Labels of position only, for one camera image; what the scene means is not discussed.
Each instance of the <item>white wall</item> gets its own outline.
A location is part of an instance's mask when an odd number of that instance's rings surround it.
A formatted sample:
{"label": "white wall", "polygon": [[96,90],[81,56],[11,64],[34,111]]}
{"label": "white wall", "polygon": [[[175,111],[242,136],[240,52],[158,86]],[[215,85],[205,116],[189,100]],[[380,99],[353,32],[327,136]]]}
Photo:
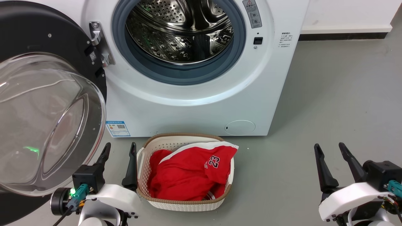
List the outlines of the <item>white wall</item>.
{"label": "white wall", "polygon": [[389,32],[402,0],[310,0],[302,34]]}

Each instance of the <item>green led light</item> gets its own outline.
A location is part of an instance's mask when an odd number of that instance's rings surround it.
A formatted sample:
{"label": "green led light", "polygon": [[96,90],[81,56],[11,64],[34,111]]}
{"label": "green led light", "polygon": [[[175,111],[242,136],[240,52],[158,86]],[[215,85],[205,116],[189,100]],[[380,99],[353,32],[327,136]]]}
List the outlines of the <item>green led light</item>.
{"label": "green led light", "polygon": [[74,189],[74,188],[71,188],[71,189],[70,189],[70,196],[73,195],[73,194],[75,194],[75,189]]}
{"label": "green led light", "polygon": [[29,149],[32,152],[36,152],[38,154],[38,158],[39,159],[39,149],[38,148],[34,148],[34,147],[30,147],[30,146],[25,146],[23,148]]}

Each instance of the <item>washing machine door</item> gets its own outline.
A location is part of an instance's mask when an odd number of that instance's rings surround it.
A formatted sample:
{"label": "washing machine door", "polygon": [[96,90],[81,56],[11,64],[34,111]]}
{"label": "washing machine door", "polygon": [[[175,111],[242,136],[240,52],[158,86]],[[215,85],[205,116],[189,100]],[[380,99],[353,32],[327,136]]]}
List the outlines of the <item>washing machine door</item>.
{"label": "washing machine door", "polygon": [[101,56],[70,18],[0,2],[0,186],[43,196],[87,164],[105,127]]}

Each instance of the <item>white plastic basket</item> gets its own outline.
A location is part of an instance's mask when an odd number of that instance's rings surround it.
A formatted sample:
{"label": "white plastic basket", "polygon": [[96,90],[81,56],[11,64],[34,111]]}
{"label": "white plastic basket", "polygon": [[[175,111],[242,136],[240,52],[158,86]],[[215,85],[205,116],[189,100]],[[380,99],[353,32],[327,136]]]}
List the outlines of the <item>white plastic basket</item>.
{"label": "white plastic basket", "polygon": [[150,157],[151,155],[160,149],[166,149],[170,151],[176,151],[178,148],[198,143],[198,142],[215,142],[224,141],[222,138],[212,135],[204,134],[160,134],[151,137],[137,153],[137,164],[138,169],[138,188],[137,193],[148,200],[148,202],[156,208],[164,210],[174,210],[174,211],[184,211],[184,212],[199,212],[199,211],[209,211],[218,208],[225,197],[230,192],[230,188],[233,182],[234,175],[234,159],[232,158],[230,162],[230,174],[226,181],[225,193],[213,200],[203,200],[203,201],[173,201],[166,199],[156,199],[150,197],[147,188],[147,181],[151,173],[150,168]]}

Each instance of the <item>baseboard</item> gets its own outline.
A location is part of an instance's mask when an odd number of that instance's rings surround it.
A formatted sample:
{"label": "baseboard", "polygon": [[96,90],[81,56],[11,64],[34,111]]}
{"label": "baseboard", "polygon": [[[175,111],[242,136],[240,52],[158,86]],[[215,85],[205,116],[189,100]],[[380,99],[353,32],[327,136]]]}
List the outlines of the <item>baseboard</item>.
{"label": "baseboard", "polygon": [[391,25],[380,27],[303,27],[299,41],[353,40],[353,39],[384,39],[392,30]]}
{"label": "baseboard", "polygon": [[299,41],[384,39],[388,32],[381,33],[335,33],[335,34],[302,34]]}

